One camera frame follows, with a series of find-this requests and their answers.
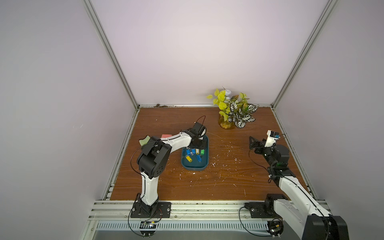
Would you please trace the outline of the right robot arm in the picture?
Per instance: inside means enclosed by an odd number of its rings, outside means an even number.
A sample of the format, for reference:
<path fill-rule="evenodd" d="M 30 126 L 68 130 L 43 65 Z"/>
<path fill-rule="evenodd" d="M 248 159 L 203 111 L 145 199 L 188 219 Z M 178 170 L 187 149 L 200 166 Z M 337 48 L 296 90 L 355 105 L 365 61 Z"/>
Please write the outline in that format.
<path fill-rule="evenodd" d="M 278 145 L 280 134 L 267 132 L 261 141 L 250 137 L 249 149 L 263 156 L 269 164 L 269 179 L 283 191 L 282 195 L 269 194 L 265 200 L 267 214 L 277 214 L 302 240 L 348 240 L 346 221 L 320 205 L 301 185 L 290 170 L 290 151 Z"/>

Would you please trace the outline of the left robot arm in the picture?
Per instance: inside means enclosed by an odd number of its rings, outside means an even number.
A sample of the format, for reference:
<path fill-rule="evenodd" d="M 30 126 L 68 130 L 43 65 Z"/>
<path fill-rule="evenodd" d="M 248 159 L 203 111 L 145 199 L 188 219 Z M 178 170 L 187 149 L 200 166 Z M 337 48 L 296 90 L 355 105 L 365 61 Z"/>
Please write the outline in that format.
<path fill-rule="evenodd" d="M 182 130 L 167 138 L 151 137 L 141 147 L 137 159 L 142 177 L 142 192 L 138 200 L 139 206 L 146 213 L 153 215 L 158 209 L 159 176 L 166 168 L 171 153 L 186 148 L 188 150 L 205 150 L 208 147 L 206 127 L 195 122 L 192 128 Z"/>

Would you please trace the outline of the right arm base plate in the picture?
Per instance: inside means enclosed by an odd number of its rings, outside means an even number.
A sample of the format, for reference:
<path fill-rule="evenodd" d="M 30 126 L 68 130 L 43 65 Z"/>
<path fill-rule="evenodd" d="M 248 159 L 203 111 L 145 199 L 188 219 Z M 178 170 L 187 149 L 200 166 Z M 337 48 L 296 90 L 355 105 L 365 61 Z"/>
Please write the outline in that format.
<path fill-rule="evenodd" d="M 244 207 L 253 219 L 278 219 L 280 216 L 274 211 L 273 205 L 267 202 L 248 202 Z"/>

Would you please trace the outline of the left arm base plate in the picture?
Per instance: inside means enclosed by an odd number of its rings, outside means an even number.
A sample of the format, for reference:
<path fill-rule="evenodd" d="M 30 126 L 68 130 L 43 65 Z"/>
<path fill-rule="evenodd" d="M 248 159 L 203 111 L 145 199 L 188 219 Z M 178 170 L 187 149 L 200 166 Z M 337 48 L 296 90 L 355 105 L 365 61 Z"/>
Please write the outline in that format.
<path fill-rule="evenodd" d="M 153 205 L 146 205 L 144 202 L 134 203 L 130 213 L 131 218 L 170 218 L 172 209 L 171 202 L 155 202 Z"/>

